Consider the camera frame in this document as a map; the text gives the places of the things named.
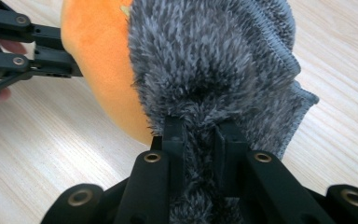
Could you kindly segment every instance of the wood grain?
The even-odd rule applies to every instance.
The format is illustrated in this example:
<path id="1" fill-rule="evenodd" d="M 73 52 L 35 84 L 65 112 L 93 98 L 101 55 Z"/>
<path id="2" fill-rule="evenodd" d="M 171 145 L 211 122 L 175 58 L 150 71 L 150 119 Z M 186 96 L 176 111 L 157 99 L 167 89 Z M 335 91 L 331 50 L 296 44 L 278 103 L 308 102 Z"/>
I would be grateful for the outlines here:
<path id="1" fill-rule="evenodd" d="M 34 23 L 60 25 L 61 0 L 6 0 Z M 306 187 L 358 187 L 358 1 L 294 1 L 297 80 L 320 98 L 283 162 Z M 148 148 L 104 114 L 82 78 L 34 77 L 0 104 L 0 223 L 38 223 L 80 183 L 107 189 Z"/>

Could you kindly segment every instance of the brass rivet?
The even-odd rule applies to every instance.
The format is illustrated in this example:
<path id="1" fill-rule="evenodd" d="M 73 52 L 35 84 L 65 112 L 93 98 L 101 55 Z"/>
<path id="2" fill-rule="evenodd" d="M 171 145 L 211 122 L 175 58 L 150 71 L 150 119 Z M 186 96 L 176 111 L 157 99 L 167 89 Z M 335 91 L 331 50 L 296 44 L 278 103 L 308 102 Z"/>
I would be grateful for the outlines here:
<path id="1" fill-rule="evenodd" d="M 16 22 L 19 23 L 19 24 L 24 24 L 27 22 L 27 19 L 23 16 L 19 16 L 16 18 Z"/>
<path id="2" fill-rule="evenodd" d="M 145 155 L 144 159 L 145 161 L 152 163 L 161 160 L 161 156 L 157 153 L 149 153 Z"/>
<path id="3" fill-rule="evenodd" d="M 348 203 L 358 207 L 358 192 L 351 189 L 344 189 L 341 191 L 341 197 Z"/>
<path id="4" fill-rule="evenodd" d="M 73 207 L 83 205 L 92 199 L 92 191 L 90 189 L 79 189 L 71 194 L 68 203 Z"/>
<path id="5" fill-rule="evenodd" d="M 267 155 L 265 153 L 261 153 L 261 152 L 258 152 L 258 153 L 255 154 L 255 159 L 257 161 L 261 161 L 261 162 L 270 162 L 270 161 L 272 161 L 272 158 L 269 155 Z"/>
<path id="6" fill-rule="evenodd" d="M 16 65 L 23 65 L 25 63 L 25 61 L 23 60 L 23 58 L 16 57 L 13 59 L 13 63 Z"/>

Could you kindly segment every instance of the fuzzy gray cloth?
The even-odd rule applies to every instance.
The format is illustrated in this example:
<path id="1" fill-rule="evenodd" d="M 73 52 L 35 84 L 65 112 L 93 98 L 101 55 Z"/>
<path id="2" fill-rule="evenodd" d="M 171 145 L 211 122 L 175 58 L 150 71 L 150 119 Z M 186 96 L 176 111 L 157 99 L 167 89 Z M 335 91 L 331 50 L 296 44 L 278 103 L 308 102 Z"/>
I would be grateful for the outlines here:
<path id="1" fill-rule="evenodd" d="M 282 158 L 313 94 L 294 81 L 295 22 L 285 0 L 133 0 L 134 86 L 155 135 L 185 126 L 186 189 L 171 223 L 242 223 L 213 182 L 216 124 L 235 120 L 251 149 Z"/>

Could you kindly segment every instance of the microfiber cloth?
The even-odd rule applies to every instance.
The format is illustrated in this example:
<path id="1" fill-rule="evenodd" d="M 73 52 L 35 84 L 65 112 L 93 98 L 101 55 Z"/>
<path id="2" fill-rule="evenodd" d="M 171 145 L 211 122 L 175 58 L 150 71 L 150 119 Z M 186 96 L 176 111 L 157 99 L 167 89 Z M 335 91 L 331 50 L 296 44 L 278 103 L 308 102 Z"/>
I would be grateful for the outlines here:
<path id="1" fill-rule="evenodd" d="M 234 120 L 251 149 L 282 158 L 318 101 L 294 81 L 295 29 L 284 0 L 67 0 L 62 12 L 65 48 L 119 127 L 147 143 L 167 116 L 184 121 L 171 223 L 242 223 L 213 182 L 213 130 Z"/>

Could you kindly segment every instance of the orange pillow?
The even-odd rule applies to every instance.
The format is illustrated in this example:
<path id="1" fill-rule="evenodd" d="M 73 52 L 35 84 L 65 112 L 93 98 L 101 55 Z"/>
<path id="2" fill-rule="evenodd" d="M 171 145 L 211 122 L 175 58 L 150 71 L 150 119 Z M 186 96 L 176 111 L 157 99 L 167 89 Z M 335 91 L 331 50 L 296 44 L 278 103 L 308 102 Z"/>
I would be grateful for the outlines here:
<path id="1" fill-rule="evenodd" d="M 150 145 L 147 116 L 131 86 L 130 4 L 131 0 L 65 0 L 62 43 L 112 121 L 136 140 Z"/>

